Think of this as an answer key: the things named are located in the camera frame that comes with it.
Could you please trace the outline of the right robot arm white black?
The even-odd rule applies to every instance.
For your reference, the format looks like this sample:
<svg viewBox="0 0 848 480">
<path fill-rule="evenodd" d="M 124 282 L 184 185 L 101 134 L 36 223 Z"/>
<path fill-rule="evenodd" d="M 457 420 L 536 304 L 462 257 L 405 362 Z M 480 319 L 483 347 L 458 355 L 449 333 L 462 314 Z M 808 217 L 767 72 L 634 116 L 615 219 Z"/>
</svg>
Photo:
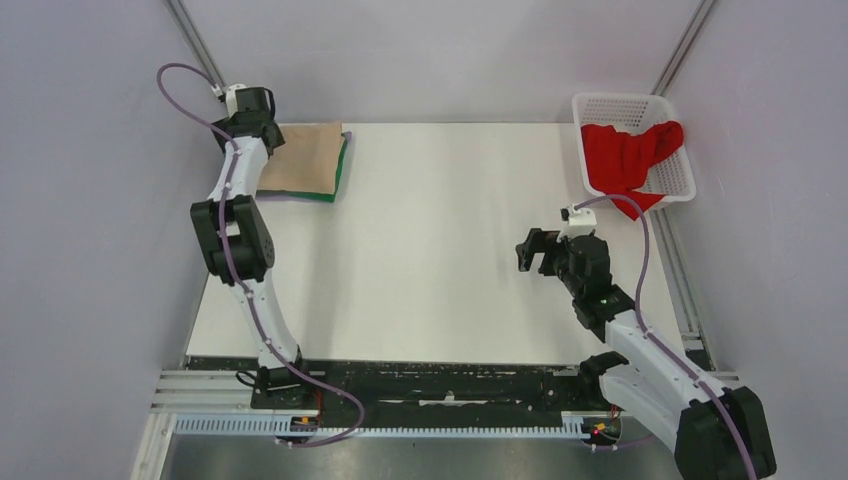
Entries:
<svg viewBox="0 0 848 480">
<path fill-rule="evenodd" d="M 747 386 L 732 388 L 671 349 L 615 284 L 608 244 L 593 233 L 567 237 L 532 228 L 517 266 L 561 281 L 578 321 L 608 351 L 580 365 L 580 400 L 630 413 L 672 453 L 684 479 L 765 479 L 777 461 L 763 409 Z"/>
</svg>

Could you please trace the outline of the beige t shirt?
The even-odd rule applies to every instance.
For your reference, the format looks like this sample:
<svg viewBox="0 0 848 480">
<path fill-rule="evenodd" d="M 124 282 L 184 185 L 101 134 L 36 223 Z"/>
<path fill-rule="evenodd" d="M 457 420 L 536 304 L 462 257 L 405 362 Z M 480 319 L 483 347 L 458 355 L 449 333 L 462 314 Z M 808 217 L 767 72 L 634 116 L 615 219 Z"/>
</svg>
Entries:
<svg viewBox="0 0 848 480">
<path fill-rule="evenodd" d="M 258 191 L 332 193 L 342 123 L 281 123 L 279 127 L 285 144 L 274 150 L 264 166 Z"/>
</svg>

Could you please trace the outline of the red t shirt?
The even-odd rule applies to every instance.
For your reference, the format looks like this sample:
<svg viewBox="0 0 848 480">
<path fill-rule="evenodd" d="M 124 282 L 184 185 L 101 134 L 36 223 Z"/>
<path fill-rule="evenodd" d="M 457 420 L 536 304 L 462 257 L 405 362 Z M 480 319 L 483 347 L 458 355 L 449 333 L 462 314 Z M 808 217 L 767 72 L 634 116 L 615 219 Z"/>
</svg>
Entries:
<svg viewBox="0 0 848 480">
<path fill-rule="evenodd" d="M 631 220 L 639 219 L 634 209 L 647 211 L 663 199 L 661 194 L 641 193 L 649 170 L 665 161 L 684 143 L 683 126 L 667 121 L 633 135 L 611 125 L 587 124 L 581 127 L 583 151 L 590 185 L 607 195 L 626 196 L 615 199 L 615 206 Z"/>
</svg>

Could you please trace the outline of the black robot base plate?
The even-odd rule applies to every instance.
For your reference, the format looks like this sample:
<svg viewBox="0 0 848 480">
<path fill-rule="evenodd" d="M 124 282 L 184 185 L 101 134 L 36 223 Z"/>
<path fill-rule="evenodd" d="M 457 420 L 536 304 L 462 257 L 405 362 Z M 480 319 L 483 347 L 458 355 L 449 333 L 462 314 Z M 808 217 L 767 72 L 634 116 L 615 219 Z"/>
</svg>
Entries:
<svg viewBox="0 0 848 480">
<path fill-rule="evenodd" d="M 306 361 L 314 386 L 284 373 L 271 392 L 254 388 L 258 410 L 303 409 L 325 428 L 464 429 L 556 427 L 566 412 L 610 414 L 575 365 Z"/>
</svg>

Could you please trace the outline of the right corner aluminium post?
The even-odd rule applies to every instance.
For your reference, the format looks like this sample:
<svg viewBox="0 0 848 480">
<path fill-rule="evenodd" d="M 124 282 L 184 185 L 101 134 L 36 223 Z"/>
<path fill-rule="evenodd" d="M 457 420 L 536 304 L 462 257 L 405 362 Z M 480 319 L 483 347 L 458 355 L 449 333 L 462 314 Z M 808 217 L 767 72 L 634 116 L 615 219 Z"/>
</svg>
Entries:
<svg viewBox="0 0 848 480">
<path fill-rule="evenodd" d="M 665 96 L 682 69 L 691 49 L 698 40 L 701 31 L 706 26 L 716 7 L 718 0 L 700 0 L 696 5 L 683 33 L 680 35 L 668 61 L 655 82 L 652 95 Z"/>
</svg>

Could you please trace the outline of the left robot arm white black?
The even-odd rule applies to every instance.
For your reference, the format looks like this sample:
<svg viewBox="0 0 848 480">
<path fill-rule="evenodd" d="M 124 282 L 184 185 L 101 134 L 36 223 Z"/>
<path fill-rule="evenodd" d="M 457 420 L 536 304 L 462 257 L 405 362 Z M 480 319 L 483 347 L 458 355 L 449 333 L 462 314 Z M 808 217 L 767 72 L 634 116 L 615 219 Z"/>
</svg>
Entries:
<svg viewBox="0 0 848 480">
<path fill-rule="evenodd" d="M 220 93 L 227 115 L 211 125 L 224 164 L 209 196 L 193 204 L 190 218 L 209 273 L 235 296 L 257 344 L 250 375 L 252 405 L 302 407 L 314 394 L 297 340 L 286 325 L 273 285 L 273 239 L 255 195 L 274 150 L 285 142 L 275 121 L 273 93 L 236 84 Z"/>
</svg>

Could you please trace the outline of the white plastic laundry basket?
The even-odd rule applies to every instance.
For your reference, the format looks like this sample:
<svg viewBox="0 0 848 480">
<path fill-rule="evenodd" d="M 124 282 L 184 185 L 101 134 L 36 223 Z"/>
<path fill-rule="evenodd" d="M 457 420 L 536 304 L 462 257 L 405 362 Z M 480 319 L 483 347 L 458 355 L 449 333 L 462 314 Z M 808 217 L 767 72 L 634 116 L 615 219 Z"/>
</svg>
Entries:
<svg viewBox="0 0 848 480">
<path fill-rule="evenodd" d="M 590 181 L 581 135 L 583 126 L 612 126 L 618 132 L 637 135 L 655 125 L 678 119 L 672 104 L 657 95 L 583 92 L 572 97 L 571 106 L 582 182 L 586 191 L 595 197 L 602 192 Z M 652 166 L 638 191 L 660 195 L 662 199 L 656 205 L 658 209 L 692 200 L 696 195 L 696 185 L 686 149 L 680 147 L 668 158 Z"/>
</svg>

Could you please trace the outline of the aluminium frame rails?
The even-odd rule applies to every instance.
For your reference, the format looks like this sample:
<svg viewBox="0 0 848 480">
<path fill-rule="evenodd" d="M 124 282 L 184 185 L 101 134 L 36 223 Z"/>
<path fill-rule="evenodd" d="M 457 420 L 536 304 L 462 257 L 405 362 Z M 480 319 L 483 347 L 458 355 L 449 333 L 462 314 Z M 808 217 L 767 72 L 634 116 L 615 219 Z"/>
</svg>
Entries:
<svg viewBox="0 0 848 480">
<path fill-rule="evenodd" d="M 650 214 L 656 256 L 661 264 L 676 315 L 685 353 L 698 359 L 698 365 L 732 387 L 741 384 L 733 371 L 715 367 L 709 352 L 703 321 L 687 277 L 669 214 L 663 210 Z M 232 371 L 167 370 L 161 373 L 152 401 L 154 412 L 231 414 L 250 411 L 251 393 L 235 379 Z"/>
</svg>

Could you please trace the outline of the corner aluminium post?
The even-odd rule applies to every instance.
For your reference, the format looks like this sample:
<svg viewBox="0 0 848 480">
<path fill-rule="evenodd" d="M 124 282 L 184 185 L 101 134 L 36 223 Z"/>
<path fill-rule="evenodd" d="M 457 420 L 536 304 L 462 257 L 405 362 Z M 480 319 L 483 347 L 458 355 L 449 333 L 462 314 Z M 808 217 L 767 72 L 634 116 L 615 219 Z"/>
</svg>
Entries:
<svg viewBox="0 0 848 480">
<path fill-rule="evenodd" d="M 652 95 L 665 96 L 682 69 L 691 49 L 698 40 L 701 31 L 706 26 L 716 7 L 718 0 L 700 0 L 696 5 L 683 33 L 680 35 L 668 61 L 655 82 Z"/>
<path fill-rule="evenodd" d="M 164 0 L 163 3 L 173 17 L 198 67 L 213 80 L 215 85 L 224 87 L 226 82 L 185 2 L 182 0 Z"/>
</svg>

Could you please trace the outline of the left corner aluminium post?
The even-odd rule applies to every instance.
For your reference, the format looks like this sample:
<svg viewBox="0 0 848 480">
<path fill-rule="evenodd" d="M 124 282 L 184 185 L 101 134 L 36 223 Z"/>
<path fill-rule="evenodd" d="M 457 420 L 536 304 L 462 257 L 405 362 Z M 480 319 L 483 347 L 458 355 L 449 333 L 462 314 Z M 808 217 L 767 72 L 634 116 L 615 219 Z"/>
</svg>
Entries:
<svg viewBox="0 0 848 480">
<path fill-rule="evenodd" d="M 215 85 L 224 87 L 226 82 L 185 2 L 182 0 L 164 0 L 163 3 L 173 17 L 198 67 L 213 80 Z"/>
</svg>

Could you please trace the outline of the green folded t shirt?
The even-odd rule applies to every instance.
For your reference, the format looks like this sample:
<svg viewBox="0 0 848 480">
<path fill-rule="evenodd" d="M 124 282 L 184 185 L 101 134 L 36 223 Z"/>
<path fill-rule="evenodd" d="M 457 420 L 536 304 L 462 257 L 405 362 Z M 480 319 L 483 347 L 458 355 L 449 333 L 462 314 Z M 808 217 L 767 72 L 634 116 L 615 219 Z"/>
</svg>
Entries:
<svg viewBox="0 0 848 480">
<path fill-rule="evenodd" d="M 352 140 L 352 132 L 351 131 L 343 131 L 341 133 L 341 137 L 342 137 L 343 141 L 342 141 L 342 146 L 340 147 L 340 151 L 339 151 L 338 163 L 337 163 L 337 166 L 336 166 L 335 178 L 334 178 L 334 190 L 333 190 L 332 193 L 317 193 L 317 192 L 302 192 L 302 191 L 282 190 L 282 195 L 293 197 L 293 198 L 298 198 L 298 199 L 310 200 L 310 201 L 318 201 L 318 202 L 324 202 L 324 203 L 334 203 L 336 201 L 337 195 L 338 195 L 339 190 L 340 190 L 341 181 L 342 181 L 342 174 L 343 174 L 343 171 L 344 171 L 346 153 L 347 153 L 347 150 L 348 150 L 348 146 L 349 146 L 349 144 Z"/>
</svg>

